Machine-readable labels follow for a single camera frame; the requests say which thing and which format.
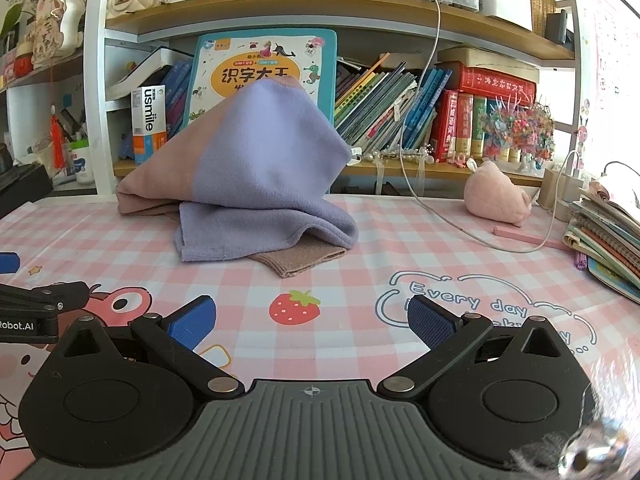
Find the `white cable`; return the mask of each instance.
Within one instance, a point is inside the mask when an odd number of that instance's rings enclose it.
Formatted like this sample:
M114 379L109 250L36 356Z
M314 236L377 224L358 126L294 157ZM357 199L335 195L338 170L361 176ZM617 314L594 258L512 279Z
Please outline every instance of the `white cable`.
M552 216L551 216L551 222L549 223L549 229L546 231L546 236L544 238L544 240L542 240L542 243L540 245L536 245L533 248L529 248L529 249L508 249L505 247L500 247L497 245L492 244L491 242L488 242L486 240L483 240L482 238L477 237L475 234L467 231L466 229L463 229L462 227L460 227L459 225L454 224L451 220L445 218L443 215L441 215L440 213L438 213L435 209L433 209L431 206L427 205L426 203L424 203L419 196L416 195L414 188L411 187L411 183L409 182L409 177L406 174L406 170L404 168L404 160L402 160L402 136L404 136L404 130L406 128L406 118L408 116L408 112L409 110L411 110L411 108L413 108L414 106L414 101L417 98L418 94L420 93L420 86L422 85L422 80L424 79L425 74L427 73L427 70L429 69L429 65L431 64L431 61L433 61L433 56L436 53L436 49L438 47L438 40L440 39L440 20L442 18L442 14L440 12L440 3L438 2L438 0L433 0L436 3L436 8L438 9L438 25L436 27L436 38L433 42L433 49L431 49L431 55L429 56L429 60L426 63L426 65L424 66L424 69L422 70L422 73L420 74L420 79L418 80L418 88L415 91L414 95L411 97L411 104L407 107L407 112L404 115L404 118L402 118L402 125L400 126L400 147L399 147L399 158L400 158L400 167L402 168L402 175L404 175L404 180L406 181L407 186L409 187L409 191L411 192L412 196L418 201L418 204L420 204L423 208L425 208L427 211L434 213L434 215L438 216L440 219L444 220L447 224L449 224L450 226L456 228L457 230L463 232L465 235L473 238L474 240L480 242L483 245L486 245L487 247L491 248L491 249L495 249L497 251L505 251L507 253L517 253L517 254L527 254L527 253L532 253L534 251L537 251L538 249L542 248L546 242L549 240L549 237L551 236L551 231L554 227L554 220L556 219L556 206L558 206L558 189L560 186L560 177L558 177L557 181L556 181L556 192L554 194L554 208L552 211ZM564 168L566 167L566 164L569 160L569 157L573 154L573 153L577 153L576 150L571 150L568 155L566 156L566 158L564 159L564 162L562 163L562 168L560 168L560 173L562 173L564 171Z

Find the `cartoon eye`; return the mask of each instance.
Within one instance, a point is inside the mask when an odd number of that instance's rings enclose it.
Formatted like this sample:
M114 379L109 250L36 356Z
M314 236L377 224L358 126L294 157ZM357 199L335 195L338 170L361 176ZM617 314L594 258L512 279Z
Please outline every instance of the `cartoon eye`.
M119 314L136 310L142 304L142 295L137 292L125 292L111 303L111 309Z

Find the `pink checkered tablecloth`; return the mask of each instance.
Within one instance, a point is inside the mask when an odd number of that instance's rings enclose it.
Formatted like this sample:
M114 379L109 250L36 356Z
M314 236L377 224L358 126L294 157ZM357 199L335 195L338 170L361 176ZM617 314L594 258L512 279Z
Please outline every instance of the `pink checkered tablecloth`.
M166 316L200 295L211 296L215 328L196 351L247 387L255 378L368 378L376 386L428 350L406 323L405 303L417 293L458 315L473 310L500 325L547 316L585 366L616 355L625 343L638 348L638 306L575 269L572 253L491 250L406 198L327 199L355 218L358 244L343 258L286 280L249 259L182 264L175 223L123 218L115 203L25 205L0 220L0 251L15 251L22 261L17 274L0 280L25 288L84 281L94 286L91 312L108 324L147 310ZM431 203L494 243L530 247L494 237L495 222L472 217L460 201ZM549 220L535 208L523 229L541 235ZM564 224L556 223L559 239ZM319 316L296 325L276 322L276 305L287 306L281 303L289 301L290 290L318 298ZM126 307L113 309L122 299ZM14 478L33 459L17 405L47 354L0 344L0 480Z

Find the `folded garment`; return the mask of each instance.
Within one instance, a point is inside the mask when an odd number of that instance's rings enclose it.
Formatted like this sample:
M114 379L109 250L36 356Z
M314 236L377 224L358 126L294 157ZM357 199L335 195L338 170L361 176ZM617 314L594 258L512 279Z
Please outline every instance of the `folded garment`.
M350 158L297 80L263 79L127 175L118 186L118 210L179 211L174 240L185 262L254 255L290 276L356 243L353 218L324 200Z

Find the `metal screw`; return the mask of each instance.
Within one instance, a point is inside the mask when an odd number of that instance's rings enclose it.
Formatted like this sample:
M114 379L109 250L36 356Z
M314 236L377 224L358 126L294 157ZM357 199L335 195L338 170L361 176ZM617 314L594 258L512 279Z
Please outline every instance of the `metal screw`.
M390 392L402 394L413 390L415 383L409 377L395 376L386 378L382 385Z
M233 377L215 377L207 383L207 388L219 394L230 394L238 389L238 381Z

